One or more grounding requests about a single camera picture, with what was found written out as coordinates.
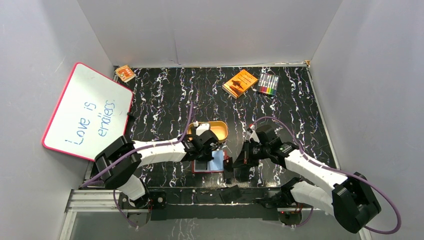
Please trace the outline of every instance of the red whiteboard frame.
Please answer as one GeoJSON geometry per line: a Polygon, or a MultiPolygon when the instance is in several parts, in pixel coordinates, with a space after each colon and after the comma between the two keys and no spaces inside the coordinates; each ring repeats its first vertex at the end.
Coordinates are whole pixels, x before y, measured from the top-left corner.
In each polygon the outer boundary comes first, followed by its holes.
{"type": "MultiPolygon", "coordinates": [[[[117,83],[117,82],[113,81],[110,77],[108,77],[108,76],[104,75],[104,74],[103,74],[103,73],[101,73],[101,72],[96,71],[95,69],[91,68],[90,66],[87,66],[86,64],[84,64],[84,63],[82,63],[82,62],[77,62],[77,63],[75,63],[75,65],[73,66],[72,71],[70,72],[69,77],[68,77],[68,79],[67,79],[67,81],[66,81],[65,87],[63,88],[63,91],[62,91],[62,93],[60,94],[59,101],[57,102],[56,107],[54,108],[53,115],[51,116],[50,121],[48,122],[47,128],[46,128],[46,130],[45,130],[45,132],[44,132],[44,134],[43,134],[43,136],[42,136],[41,144],[42,144],[42,145],[43,145],[43,147],[45,147],[46,149],[50,149],[50,150],[53,150],[53,151],[56,151],[56,152],[60,152],[60,153],[63,153],[63,154],[68,154],[68,155],[75,156],[75,157],[82,158],[82,159],[87,159],[87,160],[90,160],[90,161],[94,162],[94,159],[90,159],[90,158],[88,158],[88,157],[80,156],[80,155],[77,155],[77,154],[74,154],[74,153],[70,153],[70,152],[67,152],[67,151],[63,151],[63,150],[59,150],[59,149],[56,149],[56,148],[53,148],[53,147],[49,147],[49,146],[47,146],[47,145],[44,143],[44,140],[46,139],[47,133],[49,132],[50,126],[52,125],[53,119],[55,118],[56,112],[58,111],[59,105],[60,105],[60,104],[61,104],[61,102],[62,102],[62,98],[64,97],[64,94],[65,94],[66,89],[67,89],[67,87],[68,87],[68,85],[69,85],[69,82],[71,81],[72,75],[74,74],[75,68],[77,68],[77,66],[78,66],[79,64],[86,66],[87,68],[89,68],[89,69],[93,70],[94,72],[96,72],[96,73],[98,73],[98,74],[102,75],[103,77],[105,77],[105,78],[109,79],[110,81],[112,81],[112,82],[114,82],[114,83],[118,84],[119,86],[121,86],[121,87],[123,87],[123,88],[128,89],[128,90],[131,92],[131,94],[132,94],[132,97],[131,97],[131,98],[134,98],[134,92],[133,92],[131,89],[129,89],[128,87],[126,87],[126,86],[122,86],[121,84],[119,84],[119,83],[117,83]]],[[[130,112],[130,110],[131,110],[131,106],[132,106],[132,105],[133,105],[133,101],[131,101],[131,102],[129,103],[128,113],[130,112]]],[[[123,133],[122,133],[122,135],[124,135],[124,134],[125,134],[125,130],[127,129],[128,117],[129,117],[129,116],[127,116],[127,117],[126,117],[126,122],[125,122],[125,126],[124,126],[124,128],[123,128],[123,133]]]]}

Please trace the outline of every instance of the white wall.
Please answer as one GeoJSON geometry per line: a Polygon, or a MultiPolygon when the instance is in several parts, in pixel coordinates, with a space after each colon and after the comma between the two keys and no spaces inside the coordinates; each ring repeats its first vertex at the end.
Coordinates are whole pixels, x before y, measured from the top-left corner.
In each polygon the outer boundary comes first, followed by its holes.
{"type": "MultiPolygon", "coordinates": [[[[424,2],[344,0],[311,62],[317,99],[340,166],[397,204],[403,225],[378,239],[423,239],[424,2]]],[[[390,230],[394,212],[369,226],[390,230]]]]}
{"type": "Polygon", "coordinates": [[[78,0],[114,65],[312,58],[342,0],[78,0]]]}
{"type": "Polygon", "coordinates": [[[0,1],[0,56],[0,239],[57,239],[88,162],[42,134],[74,63],[112,64],[76,0],[0,1]]]}

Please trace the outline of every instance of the black bracket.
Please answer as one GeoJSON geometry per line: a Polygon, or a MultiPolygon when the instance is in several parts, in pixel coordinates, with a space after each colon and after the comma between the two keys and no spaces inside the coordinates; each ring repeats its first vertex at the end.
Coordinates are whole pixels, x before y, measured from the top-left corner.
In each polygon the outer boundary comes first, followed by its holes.
{"type": "MultiPolygon", "coordinates": [[[[131,150],[134,150],[134,142],[131,138],[128,135],[118,137],[95,157],[95,165],[98,171],[103,171],[131,150]]],[[[141,154],[135,152],[105,172],[101,176],[104,181],[104,187],[106,189],[117,189],[125,184],[142,162],[141,157],[141,154]]]]}
{"type": "Polygon", "coordinates": [[[255,132],[259,142],[245,140],[233,167],[256,167],[260,159],[270,159],[274,164],[286,168],[286,158],[299,147],[291,142],[282,142],[270,125],[260,126],[255,132]]]}
{"type": "Polygon", "coordinates": [[[167,205],[167,193],[164,191],[149,191],[150,201],[143,207],[132,205],[132,201],[124,193],[119,194],[118,205],[121,209],[165,209],[167,205]]]}
{"type": "Polygon", "coordinates": [[[233,158],[227,157],[223,161],[224,166],[224,180],[226,184],[231,184],[231,179],[234,177],[233,158]]]}
{"type": "Polygon", "coordinates": [[[286,184],[282,185],[280,187],[280,191],[274,196],[255,199],[255,202],[261,204],[267,209],[291,207],[291,205],[295,202],[295,199],[293,198],[290,190],[300,181],[302,180],[299,177],[294,177],[286,184]]]}
{"type": "Polygon", "coordinates": [[[298,225],[302,221],[302,211],[283,211],[278,214],[278,219],[285,225],[298,225]]]}
{"type": "MultiPolygon", "coordinates": [[[[359,172],[354,175],[366,180],[359,172]]],[[[342,184],[334,185],[332,200],[335,219],[354,234],[382,211],[371,187],[349,176],[342,184]]]]}
{"type": "Polygon", "coordinates": [[[127,112],[126,115],[128,116],[128,121],[133,121],[136,119],[136,117],[130,111],[127,112]]]}

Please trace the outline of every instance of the small orange box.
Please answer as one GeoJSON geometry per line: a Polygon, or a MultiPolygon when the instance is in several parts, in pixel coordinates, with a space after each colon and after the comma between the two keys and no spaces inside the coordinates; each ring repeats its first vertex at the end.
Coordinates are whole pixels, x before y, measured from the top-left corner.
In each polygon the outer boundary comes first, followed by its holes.
{"type": "Polygon", "coordinates": [[[131,70],[130,66],[125,65],[125,66],[121,66],[120,68],[117,68],[115,70],[116,74],[118,75],[118,77],[124,82],[128,82],[129,80],[133,79],[136,77],[136,75],[134,74],[133,70],[131,70]]]}

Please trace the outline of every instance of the marker set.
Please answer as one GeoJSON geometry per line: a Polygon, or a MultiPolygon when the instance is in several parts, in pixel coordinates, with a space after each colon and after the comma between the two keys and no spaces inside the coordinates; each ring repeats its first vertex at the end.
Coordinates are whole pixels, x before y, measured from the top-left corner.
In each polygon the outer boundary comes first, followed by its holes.
{"type": "Polygon", "coordinates": [[[259,83],[256,87],[256,92],[274,96],[277,95],[277,86],[279,78],[280,77],[277,75],[261,73],[258,81],[259,83]]]}

